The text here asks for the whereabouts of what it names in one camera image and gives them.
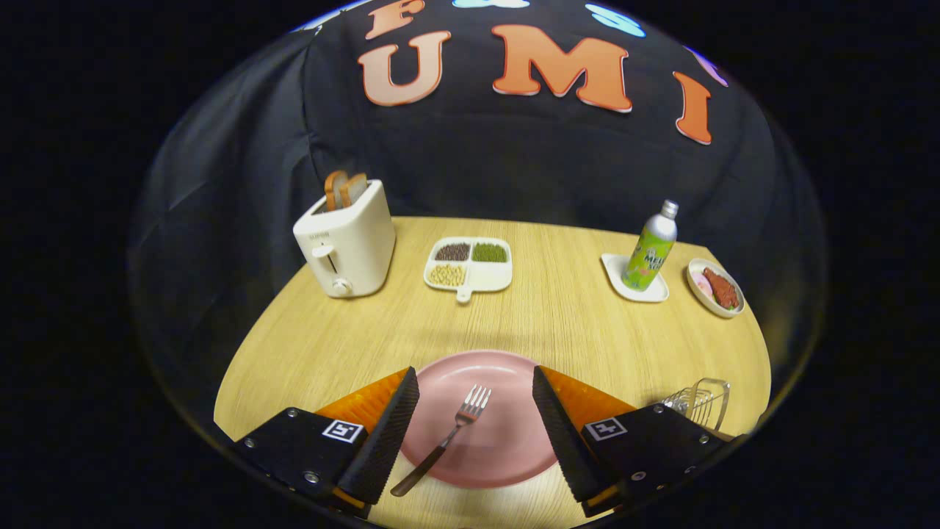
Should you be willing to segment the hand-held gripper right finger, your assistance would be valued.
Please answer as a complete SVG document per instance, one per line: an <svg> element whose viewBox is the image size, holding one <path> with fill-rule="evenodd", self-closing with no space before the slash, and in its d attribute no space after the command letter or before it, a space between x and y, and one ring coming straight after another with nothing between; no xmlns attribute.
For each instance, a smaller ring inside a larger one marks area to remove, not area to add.
<svg viewBox="0 0 940 529"><path fill-rule="evenodd" d="M628 512L685 485L745 441L726 434L729 387L703 382L638 408L547 366L532 398L568 488L588 518Z"/></svg>

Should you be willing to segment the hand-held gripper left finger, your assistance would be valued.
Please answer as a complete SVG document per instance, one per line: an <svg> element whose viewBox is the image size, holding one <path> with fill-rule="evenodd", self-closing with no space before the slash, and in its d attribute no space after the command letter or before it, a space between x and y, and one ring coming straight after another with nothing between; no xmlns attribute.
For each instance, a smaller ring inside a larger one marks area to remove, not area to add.
<svg viewBox="0 0 940 529"><path fill-rule="evenodd" d="M383 494L419 396L409 366L319 411L289 406L237 439L233 452L320 508L366 519Z"/></svg>

